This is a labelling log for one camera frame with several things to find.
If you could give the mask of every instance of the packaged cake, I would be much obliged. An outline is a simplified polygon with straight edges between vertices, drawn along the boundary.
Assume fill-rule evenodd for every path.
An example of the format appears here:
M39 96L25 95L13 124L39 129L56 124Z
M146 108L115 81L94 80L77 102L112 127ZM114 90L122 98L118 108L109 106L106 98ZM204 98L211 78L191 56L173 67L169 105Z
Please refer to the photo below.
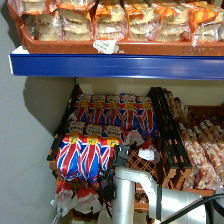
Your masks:
M100 0L95 14L95 39L122 40L127 22L119 0Z
M178 3L153 3L159 16L160 29L156 41L173 42L190 39L189 9Z
M190 10L192 44L223 40L224 10L205 1L182 4Z
M89 41L92 39L92 24L88 11L60 9L64 40Z
M9 0L8 3L19 16L51 13L57 8L56 0Z
M122 122L120 111L121 111L120 96L107 95L105 99L104 125L113 125L120 127Z
M154 9L143 0L125 0L124 7L128 18L128 40L154 39L158 18L154 14Z

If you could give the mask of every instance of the union jack packaging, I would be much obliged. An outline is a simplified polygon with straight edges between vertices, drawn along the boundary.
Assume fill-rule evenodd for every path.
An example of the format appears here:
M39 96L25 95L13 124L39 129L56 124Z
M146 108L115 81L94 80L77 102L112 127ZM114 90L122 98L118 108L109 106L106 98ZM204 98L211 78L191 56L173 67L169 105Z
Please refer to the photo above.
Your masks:
M93 95L90 107L90 124L104 125L104 109L105 109L105 96L104 95Z
M138 109L136 96L133 94L122 93L121 98L121 115L122 126L125 130L137 130L138 124Z
M144 139L156 139L158 127L155 110L150 97L137 97L139 133Z
M89 106L91 96L86 94L80 94L74 105L74 115L76 121L88 122L89 121Z
M58 216L65 216L74 207L73 191L68 182L75 180L79 176L78 162L82 139L83 128L80 128L79 123L76 127L76 123L72 121L70 123L70 133L63 138L56 158L57 169L62 181L57 187L55 200L51 201L51 205L57 208Z
M104 126L100 149L100 167L107 170L113 160L114 146L124 141L124 131L121 127Z
M107 95L105 100L104 125L121 126L121 102L120 96Z

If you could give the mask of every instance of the plastic bag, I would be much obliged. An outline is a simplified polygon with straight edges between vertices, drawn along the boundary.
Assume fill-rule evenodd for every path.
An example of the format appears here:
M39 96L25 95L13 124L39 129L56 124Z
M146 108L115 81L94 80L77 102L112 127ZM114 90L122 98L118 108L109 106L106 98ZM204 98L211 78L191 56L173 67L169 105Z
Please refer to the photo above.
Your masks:
M127 21L119 0L101 0L95 14L95 40L123 40Z
M9 0L8 3L18 16L51 13L57 9L55 0Z
M57 0L57 7L61 9L88 11L94 5L94 0Z
M173 42L190 39L188 8L178 3L154 3L152 7L160 20L156 41Z
M139 133L146 140L158 136L156 114L150 97L137 96Z
M154 9L143 0L125 0L124 7L128 18L128 40L153 40L158 26Z
M92 23L89 12L60 9L64 40L89 41L92 39Z
M120 110L120 96L107 95L105 99L104 124L120 127L122 122Z
M62 181L60 181L55 199L51 201L51 205L57 208L58 216L65 216L75 205L72 200L73 191L69 186L69 182L75 180L79 176L78 162L83 140L83 128L75 128L74 121L70 122L73 128L63 138L59 153L56 158L57 168Z

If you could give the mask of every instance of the bakery tray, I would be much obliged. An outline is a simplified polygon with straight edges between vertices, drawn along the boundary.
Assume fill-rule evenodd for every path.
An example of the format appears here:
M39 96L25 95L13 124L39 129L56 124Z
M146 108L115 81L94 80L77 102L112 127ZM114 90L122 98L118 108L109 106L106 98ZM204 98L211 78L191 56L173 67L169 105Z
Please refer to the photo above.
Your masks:
M38 41L28 34L22 17L19 17L8 4L23 47L33 54L98 54L93 41ZM193 47L191 42L117 42L122 55L171 55L171 56L223 56L224 42L200 43Z

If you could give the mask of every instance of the blue shelf edge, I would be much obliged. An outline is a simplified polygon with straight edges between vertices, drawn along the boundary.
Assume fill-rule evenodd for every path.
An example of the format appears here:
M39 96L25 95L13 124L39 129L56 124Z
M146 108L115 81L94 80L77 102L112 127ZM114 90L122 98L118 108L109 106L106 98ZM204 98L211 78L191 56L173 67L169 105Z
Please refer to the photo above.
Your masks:
M224 80L224 56L10 54L15 76Z

